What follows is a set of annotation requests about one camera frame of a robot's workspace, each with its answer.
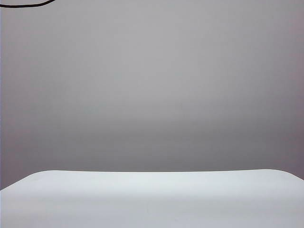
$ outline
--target gray wall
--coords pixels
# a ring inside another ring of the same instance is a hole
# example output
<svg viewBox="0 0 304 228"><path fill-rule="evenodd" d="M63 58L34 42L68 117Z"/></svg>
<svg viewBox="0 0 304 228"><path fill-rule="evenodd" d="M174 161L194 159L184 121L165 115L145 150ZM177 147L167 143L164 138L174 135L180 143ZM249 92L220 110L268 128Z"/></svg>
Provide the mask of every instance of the gray wall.
<svg viewBox="0 0 304 228"><path fill-rule="evenodd" d="M303 15L303 0L2 9L2 188L52 169L304 178Z"/></svg>

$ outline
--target wire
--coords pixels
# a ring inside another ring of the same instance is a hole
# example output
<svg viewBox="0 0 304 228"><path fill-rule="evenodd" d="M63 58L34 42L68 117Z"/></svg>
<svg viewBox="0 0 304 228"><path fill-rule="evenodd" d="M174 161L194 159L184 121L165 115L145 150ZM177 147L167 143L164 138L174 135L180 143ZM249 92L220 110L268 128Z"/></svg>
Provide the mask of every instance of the wire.
<svg viewBox="0 0 304 228"><path fill-rule="evenodd" d="M29 7L38 7L38 6L44 6L47 5L51 2L53 2L55 0L48 0L42 3L37 3L37 4L30 4L30 5L3 5L0 4L0 7L4 7L4 8L29 8Z"/></svg>

